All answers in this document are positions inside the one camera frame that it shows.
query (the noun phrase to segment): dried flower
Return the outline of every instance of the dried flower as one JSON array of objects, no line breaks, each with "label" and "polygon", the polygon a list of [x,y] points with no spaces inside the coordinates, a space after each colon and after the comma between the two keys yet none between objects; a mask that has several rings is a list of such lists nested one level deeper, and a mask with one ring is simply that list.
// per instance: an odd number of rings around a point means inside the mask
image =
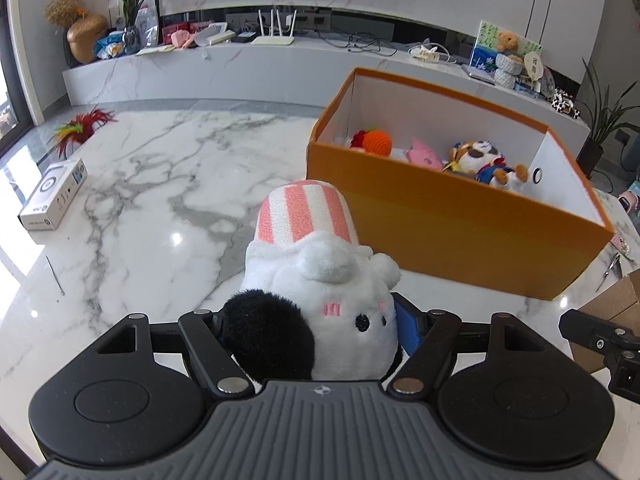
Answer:
[{"label": "dried flower", "polygon": [[82,0],[53,0],[45,7],[44,16],[52,25],[69,28],[81,15],[82,7]]}]

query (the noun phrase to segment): sliding glass door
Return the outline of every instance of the sliding glass door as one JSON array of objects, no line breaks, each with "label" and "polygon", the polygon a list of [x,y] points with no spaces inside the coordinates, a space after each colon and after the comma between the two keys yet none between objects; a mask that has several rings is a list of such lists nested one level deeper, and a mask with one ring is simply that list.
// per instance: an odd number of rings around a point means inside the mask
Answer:
[{"label": "sliding glass door", "polygon": [[32,126],[15,64],[6,0],[0,0],[0,156]]}]

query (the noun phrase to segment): silver screw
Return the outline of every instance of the silver screw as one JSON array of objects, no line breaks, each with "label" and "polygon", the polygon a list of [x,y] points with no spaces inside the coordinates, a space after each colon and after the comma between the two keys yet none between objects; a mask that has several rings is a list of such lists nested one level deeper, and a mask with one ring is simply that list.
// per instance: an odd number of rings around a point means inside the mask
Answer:
[{"label": "silver screw", "polygon": [[225,377],[218,382],[218,389],[226,394],[240,394],[249,387],[249,381],[242,377]]},{"label": "silver screw", "polygon": [[394,382],[394,390],[399,394],[418,394],[424,389],[424,384],[420,379],[413,377],[403,377]]}]

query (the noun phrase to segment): white router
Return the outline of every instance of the white router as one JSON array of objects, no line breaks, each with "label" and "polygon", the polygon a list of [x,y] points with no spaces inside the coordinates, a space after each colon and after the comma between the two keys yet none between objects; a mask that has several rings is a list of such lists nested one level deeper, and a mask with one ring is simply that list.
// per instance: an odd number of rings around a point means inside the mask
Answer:
[{"label": "white router", "polygon": [[274,36],[273,34],[273,9],[271,9],[271,25],[269,27],[269,35],[264,35],[264,24],[262,23],[262,11],[258,10],[258,20],[260,21],[260,33],[261,36],[258,36],[251,42],[251,44],[258,45],[279,45],[279,46],[287,46],[293,43],[293,40],[296,38],[293,37],[293,27],[296,24],[296,15],[298,14],[298,10],[293,12],[293,20],[291,22],[291,30],[289,31],[288,36],[282,35],[282,24],[280,23],[280,10],[276,11],[276,16],[278,19],[278,35]]}]

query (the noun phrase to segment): gray ribbed panel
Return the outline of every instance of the gray ribbed panel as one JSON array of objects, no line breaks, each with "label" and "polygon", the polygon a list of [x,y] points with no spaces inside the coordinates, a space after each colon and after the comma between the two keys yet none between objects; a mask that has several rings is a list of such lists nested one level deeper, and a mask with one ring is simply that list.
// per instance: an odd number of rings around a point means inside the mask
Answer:
[{"label": "gray ribbed panel", "polygon": [[223,402],[200,434],[156,462],[96,472],[51,462],[33,480],[610,480],[595,463],[522,472],[454,444],[430,410],[397,402],[376,383],[272,381],[249,400]]}]

